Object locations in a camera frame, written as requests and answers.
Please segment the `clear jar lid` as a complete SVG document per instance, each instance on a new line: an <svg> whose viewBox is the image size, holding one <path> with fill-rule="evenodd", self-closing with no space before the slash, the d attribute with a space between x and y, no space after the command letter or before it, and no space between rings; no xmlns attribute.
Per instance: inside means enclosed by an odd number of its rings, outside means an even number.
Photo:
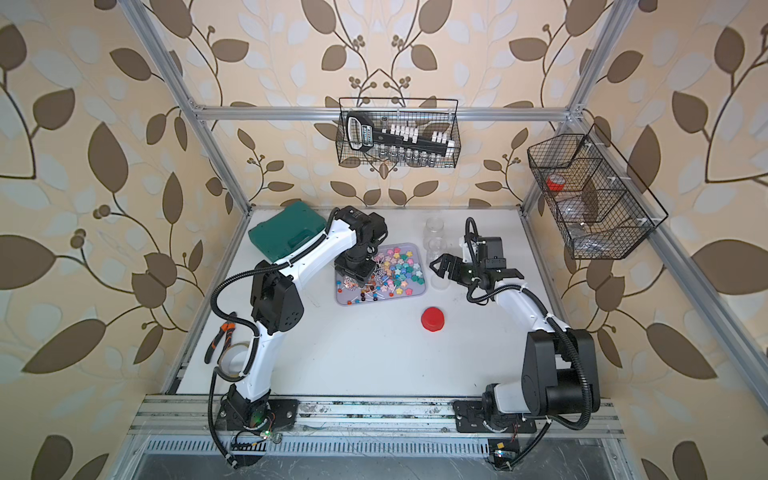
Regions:
<svg viewBox="0 0 768 480"><path fill-rule="evenodd" d="M449 286L451 281L442 277L434 276L430 280L431 286L436 290L446 290Z"/></svg>

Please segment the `clear jar of star candies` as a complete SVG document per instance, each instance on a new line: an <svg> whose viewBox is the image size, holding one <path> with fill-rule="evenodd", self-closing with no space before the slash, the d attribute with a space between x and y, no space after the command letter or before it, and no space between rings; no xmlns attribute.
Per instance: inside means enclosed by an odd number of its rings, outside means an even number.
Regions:
<svg viewBox="0 0 768 480"><path fill-rule="evenodd" d="M430 242L434 239L442 239L444 233L444 219L442 217L433 216L429 217L423 228L423 241L424 248L427 248Z"/></svg>

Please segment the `red lidded clear jar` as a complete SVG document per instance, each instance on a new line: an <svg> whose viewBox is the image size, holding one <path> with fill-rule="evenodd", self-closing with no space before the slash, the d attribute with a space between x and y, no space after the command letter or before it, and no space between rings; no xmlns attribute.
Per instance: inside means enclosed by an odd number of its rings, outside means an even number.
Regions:
<svg viewBox="0 0 768 480"><path fill-rule="evenodd" d="M427 261L429 263L437 260L441 255L448 252L448 243L442 237L430 238L426 243Z"/></svg>

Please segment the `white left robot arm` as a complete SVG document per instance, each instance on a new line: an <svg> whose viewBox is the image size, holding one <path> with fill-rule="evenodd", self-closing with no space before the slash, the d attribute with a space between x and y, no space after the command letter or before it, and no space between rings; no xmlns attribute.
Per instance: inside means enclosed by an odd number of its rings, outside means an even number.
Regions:
<svg viewBox="0 0 768 480"><path fill-rule="evenodd" d="M335 207L322 229L277 263L262 261L254 268L232 275L217 285L210 296L211 312L226 323L240 325L251 332L245 351L235 358L242 363L234 373L221 365L212 368L207 398L207 425L212 441L234 470L242 459L220 438L215 418L221 413L234 415L236 433L252 433L258 442L269 438L277 420L270 409L271 376L284 336L304 315L301 290L329 263L342 275L365 284L376 268L374 256L388 236L384 217L355 207ZM227 313L218 303L230 285L250 279L251 317Z"/></svg>

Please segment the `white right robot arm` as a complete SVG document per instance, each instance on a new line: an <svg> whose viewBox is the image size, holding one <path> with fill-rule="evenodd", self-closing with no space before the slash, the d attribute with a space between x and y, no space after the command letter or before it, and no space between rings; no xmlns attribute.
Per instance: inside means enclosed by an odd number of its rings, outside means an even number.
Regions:
<svg viewBox="0 0 768 480"><path fill-rule="evenodd" d="M469 303L495 303L525 334L520 377L490 384L482 394L483 422L502 432L515 420L547 419L583 430L599 409L600 392L594 341L548 310L524 276L503 259L469 260L442 254L429 264L441 279L467 289Z"/></svg>

